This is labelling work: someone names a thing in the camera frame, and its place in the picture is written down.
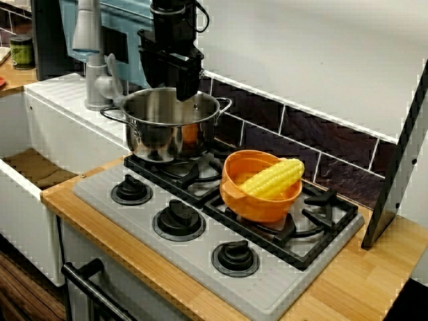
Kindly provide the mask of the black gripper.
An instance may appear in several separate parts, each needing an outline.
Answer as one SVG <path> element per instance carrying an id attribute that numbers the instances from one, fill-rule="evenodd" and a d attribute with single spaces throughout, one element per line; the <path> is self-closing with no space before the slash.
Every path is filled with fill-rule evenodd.
<path id="1" fill-rule="evenodd" d="M 199 32 L 196 17 L 194 11 L 155 11 L 153 30 L 137 31 L 140 62 L 148 85 L 176 87 L 177 100 L 182 102 L 198 92 L 200 83 L 204 55 L 194 44 Z"/>

